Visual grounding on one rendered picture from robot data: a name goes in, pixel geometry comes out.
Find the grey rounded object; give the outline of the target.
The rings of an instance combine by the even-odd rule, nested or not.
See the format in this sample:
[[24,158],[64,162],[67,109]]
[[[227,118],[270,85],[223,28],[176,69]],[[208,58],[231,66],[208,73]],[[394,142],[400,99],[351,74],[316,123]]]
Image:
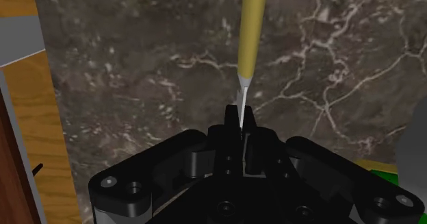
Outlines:
[[427,97],[415,107],[396,143],[399,185],[427,201]]

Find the green and yellow flat object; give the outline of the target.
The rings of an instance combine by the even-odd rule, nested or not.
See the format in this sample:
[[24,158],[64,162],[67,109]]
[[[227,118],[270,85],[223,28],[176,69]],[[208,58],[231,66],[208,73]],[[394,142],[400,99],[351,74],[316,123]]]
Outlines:
[[395,165],[373,160],[356,160],[354,163],[398,186],[398,170]]

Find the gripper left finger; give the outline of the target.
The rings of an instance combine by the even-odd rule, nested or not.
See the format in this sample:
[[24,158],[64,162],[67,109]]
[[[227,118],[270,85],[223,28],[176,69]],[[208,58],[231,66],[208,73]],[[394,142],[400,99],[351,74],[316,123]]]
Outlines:
[[146,224],[154,211],[214,170],[219,147],[187,129],[91,177],[94,224]]

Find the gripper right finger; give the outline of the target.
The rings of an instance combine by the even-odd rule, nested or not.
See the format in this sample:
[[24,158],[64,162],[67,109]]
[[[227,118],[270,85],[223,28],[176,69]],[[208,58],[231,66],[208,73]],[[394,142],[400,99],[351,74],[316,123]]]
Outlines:
[[307,138],[281,141],[243,112],[245,172],[270,181],[283,224],[419,224],[425,205],[413,193]]

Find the yellow-handled knife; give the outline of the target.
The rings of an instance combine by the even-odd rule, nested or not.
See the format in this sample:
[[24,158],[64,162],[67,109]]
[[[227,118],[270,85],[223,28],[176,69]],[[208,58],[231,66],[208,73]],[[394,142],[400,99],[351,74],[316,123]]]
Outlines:
[[240,90],[237,92],[237,110],[240,128],[244,126],[244,114],[248,89],[252,81],[261,36],[266,0],[242,0],[237,76]]

